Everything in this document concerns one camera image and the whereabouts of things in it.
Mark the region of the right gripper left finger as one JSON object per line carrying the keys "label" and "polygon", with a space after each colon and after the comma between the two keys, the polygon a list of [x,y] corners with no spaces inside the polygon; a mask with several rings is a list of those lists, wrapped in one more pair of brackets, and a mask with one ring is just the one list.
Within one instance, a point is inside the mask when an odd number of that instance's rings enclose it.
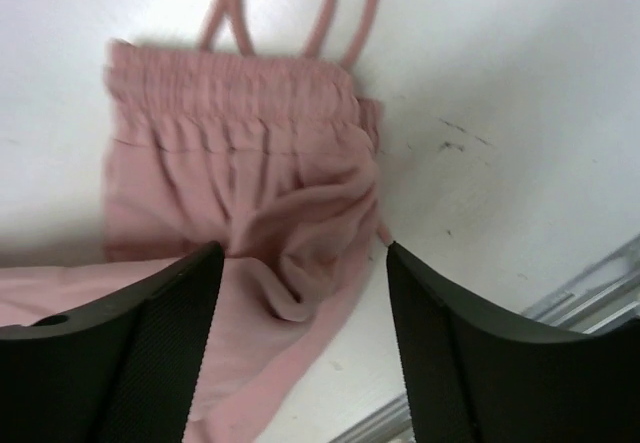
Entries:
{"label": "right gripper left finger", "polygon": [[2,441],[181,441],[223,265],[212,242],[107,296],[2,327]]}

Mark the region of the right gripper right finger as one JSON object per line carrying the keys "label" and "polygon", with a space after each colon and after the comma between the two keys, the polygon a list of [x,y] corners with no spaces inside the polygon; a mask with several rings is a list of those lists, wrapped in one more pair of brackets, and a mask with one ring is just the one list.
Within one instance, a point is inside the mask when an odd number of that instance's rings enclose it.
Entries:
{"label": "right gripper right finger", "polygon": [[419,442],[635,442],[639,312],[593,333],[511,312],[399,244],[386,259]]}

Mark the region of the pink trousers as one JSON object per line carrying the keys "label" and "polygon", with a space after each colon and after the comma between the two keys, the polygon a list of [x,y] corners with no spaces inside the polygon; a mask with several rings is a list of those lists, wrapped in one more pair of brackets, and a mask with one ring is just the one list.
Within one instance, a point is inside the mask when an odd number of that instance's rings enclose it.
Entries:
{"label": "pink trousers", "polygon": [[379,217],[379,102],[350,67],[379,0],[339,63],[319,48],[255,54],[243,0],[218,0],[198,49],[113,43],[115,129],[105,165],[106,262],[1,273],[1,321],[40,318],[121,289],[209,241],[225,252],[191,407],[189,442],[253,442],[343,327]]}

